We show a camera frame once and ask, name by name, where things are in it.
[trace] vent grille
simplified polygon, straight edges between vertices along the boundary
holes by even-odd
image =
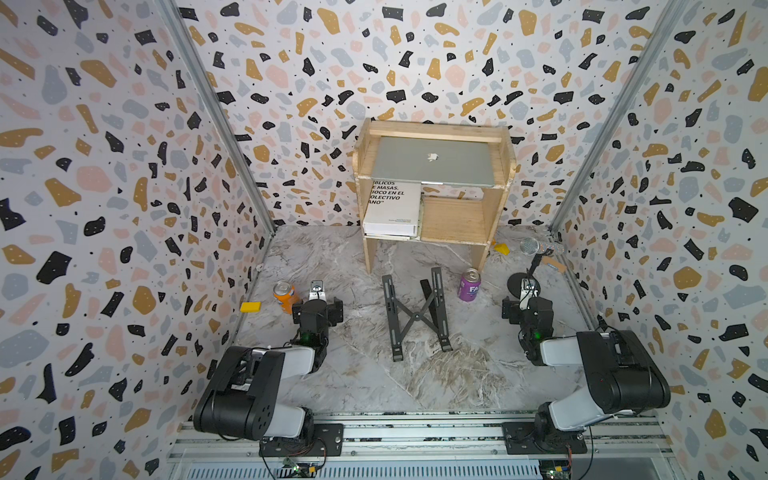
[[[273,468],[272,472],[276,478],[287,478],[290,474],[288,468]],[[195,463],[187,473],[187,480],[251,480],[256,478],[271,477],[266,467],[253,466],[252,463],[244,462]],[[336,465],[328,464],[323,467],[314,478],[539,480],[541,474],[538,470],[538,462],[535,460],[337,462]]]

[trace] marble floor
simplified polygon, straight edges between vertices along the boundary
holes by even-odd
[[[344,323],[331,328],[318,372],[283,382],[281,402],[316,412],[536,409],[573,392],[583,375],[581,368],[531,365],[518,343],[519,327],[501,318],[508,276],[530,265],[517,248],[519,239],[531,235],[543,238],[531,228],[499,227],[496,241],[511,252],[491,251],[480,293],[465,303],[456,290],[469,268],[468,247],[380,241],[369,275],[358,227],[280,227],[253,298],[262,302],[261,311],[246,317],[235,343],[282,346],[296,326],[273,298],[273,285],[290,280],[306,298],[310,281],[322,280],[329,298],[343,300]],[[398,298],[416,308],[424,302],[419,281],[430,278],[433,266],[442,268],[454,351],[442,352],[436,335],[417,322],[404,339],[404,361],[393,362],[381,276],[392,274]],[[554,304],[555,335],[585,329],[564,276],[540,266],[536,277],[542,296]],[[401,313],[401,326],[405,322]]]

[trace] silver microphone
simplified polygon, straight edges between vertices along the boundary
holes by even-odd
[[[536,253],[544,253],[547,250],[552,250],[553,255],[565,253],[565,247],[559,243],[540,242],[534,237],[526,237],[520,241],[520,251],[524,255],[535,255]]]

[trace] orange soda can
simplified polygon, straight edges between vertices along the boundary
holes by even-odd
[[[275,287],[272,289],[272,294],[275,296],[278,303],[280,303],[280,306],[285,313],[293,313],[293,304],[301,300],[299,296],[296,295],[296,289],[293,288],[293,284],[286,282],[285,280],[275,283]]]

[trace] white book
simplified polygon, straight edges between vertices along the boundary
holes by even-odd
[[[414,237],[419,231],[421,193],[421,184],[374,180],[362,231]]]

